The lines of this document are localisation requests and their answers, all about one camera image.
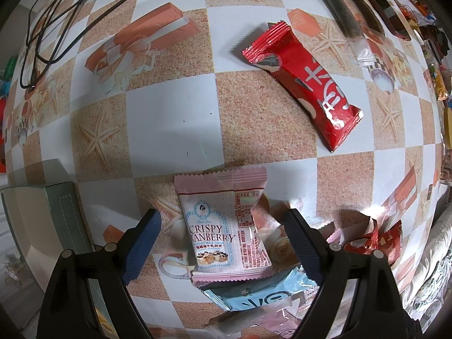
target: red snack wrapper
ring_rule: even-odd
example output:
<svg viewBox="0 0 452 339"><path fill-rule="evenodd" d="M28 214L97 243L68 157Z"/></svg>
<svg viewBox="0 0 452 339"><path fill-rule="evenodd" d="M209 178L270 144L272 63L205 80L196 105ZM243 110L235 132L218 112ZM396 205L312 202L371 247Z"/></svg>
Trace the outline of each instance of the red snack wrapper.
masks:
<svg viewBox="0 0 452 339"><path fill-rule="evenodd" d="M280 21L243 51L249 63L270 72L309 112L335 151L361 120L362 110L349 105L342 90Z"/></svg>
<svg viewBox="0 0 452 339"><path fill-rule="evenodd" d="M389 231L378 236L377 221L375 219L372 220L373 232L345 244L344 250L370 255L373 250L378 249L388 257L388 263L392 265L401 254L402 221L398 221Z"/></svg>

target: pink snack package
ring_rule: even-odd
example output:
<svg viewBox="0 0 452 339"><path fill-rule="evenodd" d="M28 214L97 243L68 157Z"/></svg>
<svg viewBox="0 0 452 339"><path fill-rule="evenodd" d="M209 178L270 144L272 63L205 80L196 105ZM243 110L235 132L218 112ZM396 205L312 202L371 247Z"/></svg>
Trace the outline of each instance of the pink snack package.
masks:
<svg viewBox="0 0 452 339"><path fill-rule="evenodd" d="M300 319L291 315L286 309L269 313L262 319L263 321L257 323L257 325L281 335L283 338L291 338L301 323Z"/></svg>
<svg viewBox="0 0 452 339"><path fill-rule="evenodd" d="M176 175L174 182L195 251L195 286L272 275L251 215L267 183L265 167Z"/></svg>

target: crispy cranberry package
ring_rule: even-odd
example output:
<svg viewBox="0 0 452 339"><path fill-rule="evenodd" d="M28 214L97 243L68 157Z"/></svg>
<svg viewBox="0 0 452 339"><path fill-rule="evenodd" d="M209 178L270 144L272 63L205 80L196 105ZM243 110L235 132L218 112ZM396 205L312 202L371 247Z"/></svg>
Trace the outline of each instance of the crispy cranberry package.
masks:
<svg viewBox="0 0 452 339"><path fill-rule="evenodd" d="M309 112L334 152L361 120L359 108L349 105L342 90L280 21L243 51L249 63L270 72Z"/></svg>
<svg viewBox="0 0 452 339"><path fill-rule="evenodd" d="M378 249L388 257L388 263L392 265L401 254L402 221L398 221L390 230L379 236L377 221L372 220L373 232L345 244L344 250L369 255L373 250Z"/></svg>
<svg viewBox="0 0 452 339"><path fill-rule="evenodd" d="M267 182L265 167L176 175L174 182L195 251L195 286L272 275L251 215Z"/></svg>

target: logo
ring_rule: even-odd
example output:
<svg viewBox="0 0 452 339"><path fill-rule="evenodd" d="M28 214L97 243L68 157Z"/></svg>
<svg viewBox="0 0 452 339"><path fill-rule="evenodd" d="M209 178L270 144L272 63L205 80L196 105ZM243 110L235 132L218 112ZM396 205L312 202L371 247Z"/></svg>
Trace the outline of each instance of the logo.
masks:
<svg viewBox="0 0 452 339"><path fill-rule="evenodd" d="M200 200L195 205L195 213L200 220L205 221L210 214L210 205L204 200Z"/></svg>

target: table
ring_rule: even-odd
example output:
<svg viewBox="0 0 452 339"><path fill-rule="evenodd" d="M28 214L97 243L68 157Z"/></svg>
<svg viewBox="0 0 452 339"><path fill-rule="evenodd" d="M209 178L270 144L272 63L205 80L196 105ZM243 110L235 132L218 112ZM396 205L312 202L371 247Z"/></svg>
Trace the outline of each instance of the table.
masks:
<svg viewBox="0 0 452 339"><path fill-rule="evenodd" d="M60 10L74 1L65 0ZM116 1L87 0L66 46ZM168 2L189 22L186 36L140 48L133 43L142 37L132 30L117 56L105 59L102 51L116 45L113 35ZM362 20L351 0L345 2ZM333 154L285 89L241 55L268 22L281 20L363 110ZM62 25L46 33L44 57ZM356 210L380 222L386 216L388 226L402 218L402 255L393 267L402 290L420 259L438 198L440 121L419 43L387 31L379 44L367 34L387 74L380 86L395 87L390 93L356 64L322 0L128 0L52 65L31 95L18 84L22 52L5 109L10 183L74 181L98 246L135 226L149 207L160 210L162 232L128 286L144 321L154 333L165 333L160 336L209 338L203 327L222 312L190 283L193 256L175 173L264 164L270 214L288 201L313 227L333 222L355 234L368 222ZM26 99L31 110L24 109ZM25 141L18 136L24 128ZM271 248L281 251L284 242L278 235ZM242 332L253 333L274 337L259 328Z"/></svg>

